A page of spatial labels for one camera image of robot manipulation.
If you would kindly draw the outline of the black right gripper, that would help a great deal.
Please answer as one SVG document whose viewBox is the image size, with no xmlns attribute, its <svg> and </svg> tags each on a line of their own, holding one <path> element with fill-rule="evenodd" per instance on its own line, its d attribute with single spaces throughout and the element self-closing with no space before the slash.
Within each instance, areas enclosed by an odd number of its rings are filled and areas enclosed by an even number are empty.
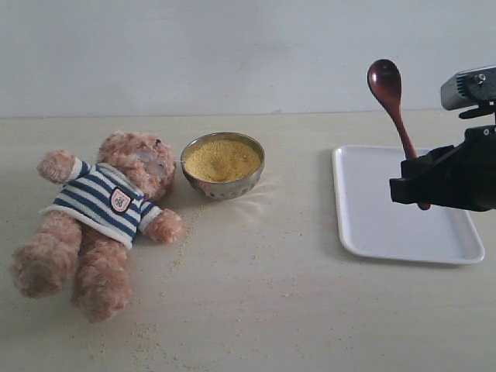
<svg viewBox="0 0 496 372">
<path fill-rule="evenodd" d="M 495 209 L 495 125 L 468 128 L 458 146 L 403 160 L 400 171 L 400 177 L 389 179 L 393 202 L 473 212 Z"/>
</svg>

